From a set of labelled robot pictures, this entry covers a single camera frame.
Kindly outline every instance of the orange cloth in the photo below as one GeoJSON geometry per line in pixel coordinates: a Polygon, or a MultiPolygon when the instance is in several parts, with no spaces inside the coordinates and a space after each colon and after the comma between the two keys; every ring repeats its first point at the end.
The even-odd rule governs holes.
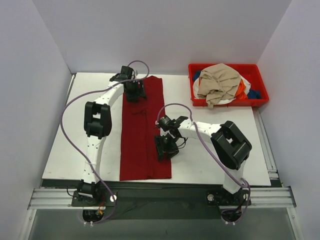
{"type": "Polygon", "coordinates": [[[245,90],[246,90],[246,85],[245,85],[244,81],[241,79],[238,90],[235,93],[235,98],[241,99],[241,100],[248,99],[247,94],[245,94],[245,90]]]}

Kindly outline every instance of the gray wall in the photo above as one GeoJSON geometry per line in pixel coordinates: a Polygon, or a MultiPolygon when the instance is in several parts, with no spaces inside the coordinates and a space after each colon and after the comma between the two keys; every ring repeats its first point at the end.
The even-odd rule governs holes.
{"type": "Polygon", "coordinates": [[[319,239],[320,1],[293,0],[258,62],[270,102],[262,119],[305,239],[319,239]]]}
{"type": "Polygon", "coordinates": [[[291,0],[33,0],[72,72],[257,63],[291,0]]]}
{"type": "Polygon", "coordinates": [[[0,239],[18,239],[71,74],[31,0],[0,3],[0,239]]]}

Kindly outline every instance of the pile of clothes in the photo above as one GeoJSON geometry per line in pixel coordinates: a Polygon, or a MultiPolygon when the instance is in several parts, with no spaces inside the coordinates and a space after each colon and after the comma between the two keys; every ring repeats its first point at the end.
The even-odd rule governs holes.
{"type": "Polygon", "coordinates": [[[235,99],[261,99],[259,91],[232,67],[223,63],[197,71],[192,77],[195,98],[205,99],[208,107],[228,104],[235,99]]]}

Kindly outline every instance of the beige cloth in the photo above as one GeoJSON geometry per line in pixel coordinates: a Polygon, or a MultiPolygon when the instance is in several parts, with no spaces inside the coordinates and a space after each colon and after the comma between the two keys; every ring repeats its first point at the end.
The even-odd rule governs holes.
{"type": "Polygon", "coordinates": [[[241,76],[223,63],[209,66],[201,71],[198,96],[205,97],[209,108],[221,99],[232,99],[238,90],[241,76]]]}

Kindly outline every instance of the white table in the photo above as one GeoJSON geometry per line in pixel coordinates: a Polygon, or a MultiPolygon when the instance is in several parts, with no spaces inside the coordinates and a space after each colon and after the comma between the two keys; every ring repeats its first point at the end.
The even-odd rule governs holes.
{"type": "MultiPolygon", "coordinates": [[[[77,73],[68,100],[108,86],[114,73],[77,73]]],[[[164,103],[182,103],[192,109],[195,121],[222,124],[233,121],[252,144],[250,156],[244,167],[244,177],[251,185],[270,186],[268,170],[251,107],[193,107],[190,100],[190,84],[186,75],[154,75],[163,80],[164,103]]],[[[74,102],[66,111],[64,126],[72,141],[84,152],[87,137],[84,131],[84,109],[87,101],[94,101],[101,94],[85,96],[74,102]]],[[[100,175],[105,181],[119,181],[120,145],[122,131],[122,97],[111,108],[112,131],[107,137],[101,157],[100,175]]],[[[170,118],[189,116],[180,106],[169,106],[170,118]]],[[[139,180],[136,182],[223,184],[224,172],[209,156],[199,140],[189,139],[186,147],[172,158],[172,178],[139,180]]],[[[47,161],[43,179],[80,180],[85,159],[67,142],[59,128],[47,161]]]]}

